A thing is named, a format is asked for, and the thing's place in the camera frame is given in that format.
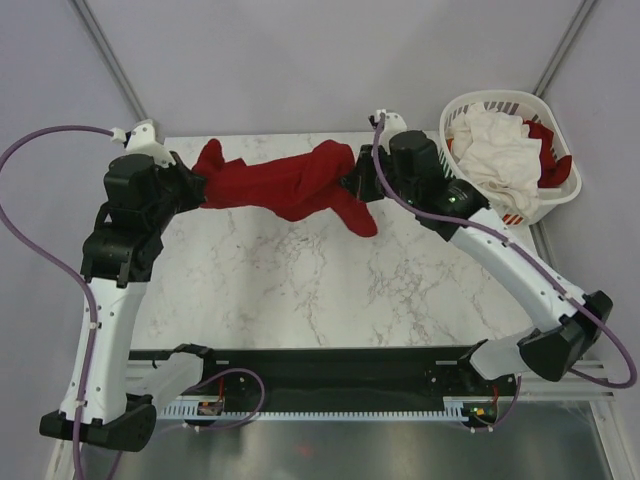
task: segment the table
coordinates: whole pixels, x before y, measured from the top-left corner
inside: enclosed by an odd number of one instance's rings
[[[436,140],[435,132],[427,134]],[[248,164],[371,133],[219,137]],[[192,166],[208,137],[168,138]],[[351,233],[331,211],[289,223],[256,207],[176,216],[163,235],[132,348],[384,347],[473,344],[531,326],[465,253],[392,200],[370,204],[379,234]],[[527,228],[517,230],[530,247]]]

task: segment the cable connector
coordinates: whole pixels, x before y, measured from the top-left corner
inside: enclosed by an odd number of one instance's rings
[[[123,129],[112,128],[110,131],[113,132],[113,136],[111,137],[111,141],[113,143],[127,143],[127,132],[125,132]]]

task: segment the reflective floor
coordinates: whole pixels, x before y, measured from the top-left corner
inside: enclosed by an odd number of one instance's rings
[[[168,422],[159,422],[156,432]],[[85,449],[87,477],[111,452]],[[517,406],[492,434],[436,423],[256,422],[196,434],[182,428],[125,454],[116,480],[607,480],[588,404]]]

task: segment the white towel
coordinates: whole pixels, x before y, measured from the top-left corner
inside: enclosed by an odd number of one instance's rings
[[[453,136],[458,166],[469,179],[525,218],[531,218],[540,205],[542,141],[528,135],[521,117],[486,111],[482,103],[458,115],[447,132]]]

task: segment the red garment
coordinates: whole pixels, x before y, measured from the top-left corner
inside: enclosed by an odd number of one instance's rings
[[[200,153],[193,172],[207,178],[203,208],[253,205],[290,222],[331,208],[353,233],[373,237],[378,228],[367,205],[339,184],[354,164],[351,147],[332,140],[309,153],[259,165],[246,165],[240,158],[225,163],[222,145],[214,139]]]
[[[562,157],[556,163],[553,159],[553,153],[551,153],[551,148],[553,147],[553,131],[541,123],[534,123],[529,120],[524,123],[529,125],[529,138],[539,138],[542,140],[542,147],[540,148],[542,174],[540,175],[540,180],[538,180],[538,187],[553,188],[562,185],[571,172],[571,155]]]

